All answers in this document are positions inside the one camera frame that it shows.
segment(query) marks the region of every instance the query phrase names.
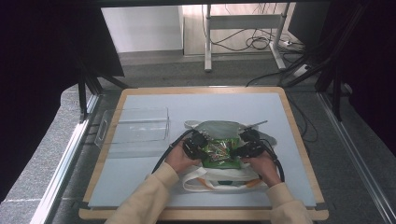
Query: person's left hand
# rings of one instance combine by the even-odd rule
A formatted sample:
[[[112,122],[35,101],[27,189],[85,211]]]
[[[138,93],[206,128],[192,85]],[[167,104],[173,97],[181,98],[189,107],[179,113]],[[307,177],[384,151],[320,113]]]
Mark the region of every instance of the person's left hand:
[[[166,157],[165,162],[172,166],[176,173],[179,174],[192,165],[198,165],[201,160],[191,160],[184,153],[183,140],[181,140]]]

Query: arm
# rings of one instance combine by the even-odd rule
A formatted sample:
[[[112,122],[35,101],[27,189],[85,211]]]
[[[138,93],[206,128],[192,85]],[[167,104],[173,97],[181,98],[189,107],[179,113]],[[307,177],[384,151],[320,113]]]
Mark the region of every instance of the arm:
[[[177,173],[200,161],[190,160],[180,142],[167,156],[160,168],[126,199],[106,224],[155,223],[169,201],[169,189],[178,181]]]
[[[271,223],[312,223],[303,203],[294,199],[287,185],[280,180],[276,166],[267,152],[256,158],[243,158],[242,161],[250,163],[269,187],[266,194],[273,206]]]

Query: transparent plastic box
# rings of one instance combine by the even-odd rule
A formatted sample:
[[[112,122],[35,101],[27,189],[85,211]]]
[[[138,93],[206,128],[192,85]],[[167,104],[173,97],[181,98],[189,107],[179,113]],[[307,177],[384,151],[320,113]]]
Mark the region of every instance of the transparent plastic box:
[[[169,146],[167,108],[107,110],[95,144],[109,147],[108,158],[161,156]]]

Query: hand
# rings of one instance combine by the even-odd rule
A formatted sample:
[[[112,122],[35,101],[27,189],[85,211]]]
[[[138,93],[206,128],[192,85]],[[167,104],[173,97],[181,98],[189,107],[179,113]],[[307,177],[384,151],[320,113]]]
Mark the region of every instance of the hand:
[[[166,157],[165,162],[168,163],[176,171],[176,173],[181,173],[188,167],[192,165],[198,165],[200,160],[191,160],[187,157],[183,150],[183,140],[180,141],[177,146],[175,146],[169,155]]]
[[[268,152],[264,151],[260,156],[255,158],[241,158],[241,161],[244,163],[250,163],[251,168],[262,176],[262,180],[269,188],[282,182],[276,172],[276,166]]]

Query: sleeve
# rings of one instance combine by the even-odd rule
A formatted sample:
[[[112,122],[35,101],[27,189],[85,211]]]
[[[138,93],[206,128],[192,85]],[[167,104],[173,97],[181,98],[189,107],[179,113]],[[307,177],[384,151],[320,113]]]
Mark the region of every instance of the sleeve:
[[[304,204],[294,199],[285,183],[269,188],[266,193],[273,206],[271,223],[312,223]]]
[[[126,199],[106,224],[155,223],[169,200],[169,189],[178,176],[166,162]]]

